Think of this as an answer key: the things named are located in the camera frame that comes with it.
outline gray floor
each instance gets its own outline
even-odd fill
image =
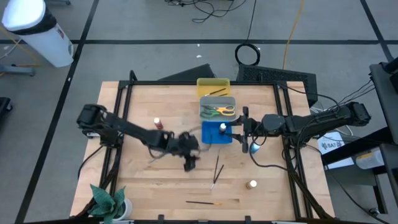
[[[49,9],[67,36],[81,37],[93,0],[71,1],[72,6],[50,2]],[[165,39],[244,39],[249,28],[253,0],[223,18],[210,18],[204,24],[191,19],[202,17],[191,6],[167,6],[158,1],[99,0],[88,33],[88,40],[165,40]],[[394,0],[367,0],[370,10],[386,40],[398,39]],[[228,3],[217,3],[226,8]],[[1,2],[3,9],[6,3]],[[287,39],[299,1],[258,1],[251,39]],[[6,39],[0,34],[0,40]],[[294,35],[296,40],[377,40],[360,1],[307,0]],[[0,55],[7,50],[0,45]],[[259,44],[260,66],[281,68],[284,45]],[[76,173],[82,162],[86,139],[77,130],[75,120],[82,106],[95,103],[103,81],[127,79],[133,69],[140,80],[157,80],[204,63],[209,63],[219,77],[236,79],[238,65],[235,44],[86,44],[78,62],[68,96],[55,131],[47,160],[29,207],[27,222],[66,218],[70,213]],[[398,45],[388,46],[398,56]],[[250,50],[240,57],[254,60]],[[318,92],[341,99],[368,80],[369,65],[386,61],[380,45],[291,45],[286,69],[317,74]],[[1,61],[3,64],[31,63],[20,49]],[[35,77],[3,75],[0,96],[14,102],[14,110],[0,130],[0,223],[14,222],[35,163],[47,134],[69,68],[53,68],[41,58]],[[375,92],[359,98],[372,114],[369,125],[353,128],[357,136],[367,135],[385,121]],[[331,102],[320,99],[324,107]],[[380,180],[386,194],[391,194],[386,176]],[[343,220],[375,222],[368,217],[328,178],[336,216]],[[353,197],[366,208],[376,205],[371,187],[343,182]],[[389,214],[381,218],[398,219],[393,200],[387,201]]]

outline blue container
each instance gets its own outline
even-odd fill
[[[226,125],[224,134],[220,134],[220,124]],[[232,134],[232,127],[228,122],[219,121],[204,121],[201,124],[201,141],[205,144],[229,144],[232,143],[232,137],[227,134]]]

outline wooden table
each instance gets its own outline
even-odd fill
[[[289,86],[304,91],[301,82],[292,82]],[[112,111],[117,87],[118,82],[104,82],[98,104]],[[272,86],[233,85],[232,95],[236,99],[239,114],[243,106],[248,106],[250,117],[258,121],[265,114],[277,113]],[[289,96],[294,114],[309,114],[304,94],[289,90]],[[199,99],[194,85],[134,85],[128,121],[154,129],[154,117],[160,117],[166,130],[178,134],[200,125],[198,112]],[[234,133],[241,133],[241,130],[242,127],[234,127]],[[194,134],[201,139],[199,131]],[[85,157],[98,148],[98,144],[98,138],[88,140]],[[309,144],[317,147],[316,141],[310,141]],[[210,191],[219,150],[219,168],[224,164],[224,169]],[[254,156],[260,164],[285,167],[281,150],[281,138],[268,138]],[[104,152],[92,158],[81,170],[71,215],[80,212],[91,199],[90,184],[99,183]],[[302,149],[301,153],[308,189],[326,212],[333,216],[319,153],[310,148]],[[191,172],[184,172],[184,159],[170,155],[149,163],[151,157],[148,149],[139,140],[126,136],[117,189],[126,186],[126,197],[133,204],[130,218],[156,220],[159,214],[163,214],[167,220],[243,220],[245,215],[250,215],[252,220],[295,219],[285,171],[257,167],[248,154],[241,152],[241,145],[237,141],[228,145],[213,145],[210,151],[201,153],[200,157],[197,168]],[[257,181],[255,189],[248,190],[245,187],[249,180]],[[304,217],[302,194],[299,188],[297,191]],[[222,205],[192,204],[186,203],[186,200],[221,202]]]

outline white container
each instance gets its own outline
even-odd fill
[[[371,169],[373,167],[384,165],[383,157],[380,150],[358,156],[355,162],[356,165],[361,169]]]
[[[10,0],[1,22],[55,67],[73,62],[73,45],[44,0]]]
[[[125,198],[124,199],[124,204],[126,205],[126,209],[125,209],[123,215],[120,216],[119,218],[114,218],[113,221],[125,220],[125,219],[128,219],[130,217],[131,212],[132,212],[132,203],[131,203],[130,199]]]

